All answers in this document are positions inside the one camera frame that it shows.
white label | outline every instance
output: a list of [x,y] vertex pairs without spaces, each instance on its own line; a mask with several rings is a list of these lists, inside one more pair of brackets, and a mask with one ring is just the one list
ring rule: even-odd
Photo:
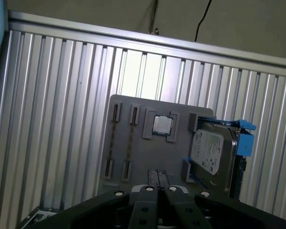
[[205,130],[197,130],[193,138],[191,158],[212,175],[218,172],[224,137]]

screw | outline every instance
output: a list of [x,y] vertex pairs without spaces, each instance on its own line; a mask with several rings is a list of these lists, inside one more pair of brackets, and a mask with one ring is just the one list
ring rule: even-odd
[[123,192],[116,192],[115,195],[119,197],[119,196],[123,195]]
[[170,187],[169,190],[175,192],[177,190],[177,188],[176,187]]
[[210,196],[210,193],[208,193],[208,192],[202,192],[201,195],[203,195],[204,197],[209,197],[209,196]]

